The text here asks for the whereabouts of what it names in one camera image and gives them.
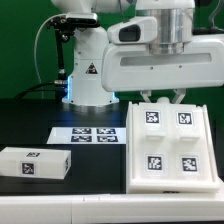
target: white cube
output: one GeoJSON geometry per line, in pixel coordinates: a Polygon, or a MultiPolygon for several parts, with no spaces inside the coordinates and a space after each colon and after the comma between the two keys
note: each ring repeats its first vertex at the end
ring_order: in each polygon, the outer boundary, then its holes
{"type": "Polygon", "coordinates": [[[71,167],[67,150],[5,148],[0,153],[0,175],[64,179],[71,167]]]}

